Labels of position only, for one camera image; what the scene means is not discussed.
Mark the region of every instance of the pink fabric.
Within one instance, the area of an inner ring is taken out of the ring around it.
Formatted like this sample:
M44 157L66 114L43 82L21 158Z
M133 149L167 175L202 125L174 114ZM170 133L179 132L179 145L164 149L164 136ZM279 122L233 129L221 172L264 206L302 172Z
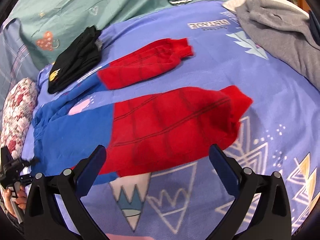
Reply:
M36 83L24 78L12 88L5 99L1 147L7 145L14 159L22 154L37 97Z
M112 235L106 234L110 240L154 240L150 236L121 236L121 235Z

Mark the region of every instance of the yellow logo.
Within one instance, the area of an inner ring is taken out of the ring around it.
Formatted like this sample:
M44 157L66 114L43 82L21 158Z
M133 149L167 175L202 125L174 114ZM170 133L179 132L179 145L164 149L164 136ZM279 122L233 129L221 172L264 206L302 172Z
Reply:
M53 81L55 77L58 75L60 69L53 71L49 76L49 81Z

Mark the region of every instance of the screw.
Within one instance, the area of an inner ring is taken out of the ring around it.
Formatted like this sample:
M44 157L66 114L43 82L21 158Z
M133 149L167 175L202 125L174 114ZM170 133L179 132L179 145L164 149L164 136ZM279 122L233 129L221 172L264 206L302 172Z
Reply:
M281 177L280 172L277 172L277 171L275 171L275 172L273 173L273 175L274 175L276 178L280 178L280 177Z
M68 176L68 175L70 175L72 173L72 171L70 170L70 169L65 169L64 171L63 171L63 175L65 175L65 176Z
M245 174L248 174L248 175L252 173L252 170L250 168L244 168L243 171Z
M41 177L42 177L42 173L40 173L40 172L35 175L36 179L40 179Z

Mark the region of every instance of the blue fabric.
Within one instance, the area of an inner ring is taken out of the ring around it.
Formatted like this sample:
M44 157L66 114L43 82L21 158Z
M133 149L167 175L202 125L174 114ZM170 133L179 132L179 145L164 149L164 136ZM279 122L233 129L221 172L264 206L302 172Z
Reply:
M68 115L69 110L81 99L104 90L107 89L95 72L36 112L32 126L35 138L34 154L39 158L39 162L32 167L32 174L59 174L62 172L62 163L63 167L73 167L81 159L87 158L97 145L108 146L113 120L112 104Z
M309 11L310 16L310 31L312 33L312 36L316 42L316 44L320 45L320 24L313 13L313 11Z
M214 27L207 23L222 19L228 20L230 25ZM203 25L191 26L200 28L192 29L188 25L202 22ZM279 171L282 174L294 232L320 196L317 179L320 165L319 91L289 65L252 43L236 16L217 1L164 9L109 26L100 37L104 42L103 59L97 67L168 37L187 37L195 56L184 60L174 70L146 82L119 90L95 92L78 103L90 97L94 99L83 112L180 87L220 90L232 84L238 86L253 99L253 104L240 120L238 139L224 152L255 173L270 175ZM50 68L47 66L39 75L41 91L37 109L60 96L46 92ZM68 139L65 138L59 147L68 144ZM31 127L22 156L32 157L33 147ZM136 204L137 195L140 205ZM258 199L259 195L254 197L239 231L248 226ZM110 239L198 240L206 239L218 225L233 197L228 195L206 157L166 171L95 185L81 201ZM76 232L60 198L58 203L66 224Z

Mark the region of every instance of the plaid fabric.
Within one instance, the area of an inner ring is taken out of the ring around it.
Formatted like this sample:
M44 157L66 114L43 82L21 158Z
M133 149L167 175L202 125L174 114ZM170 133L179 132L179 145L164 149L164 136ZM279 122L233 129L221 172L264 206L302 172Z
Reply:
M39 70L20 38L19 20L5 22L0 33L0 118L8 92L23 78L36 81Z

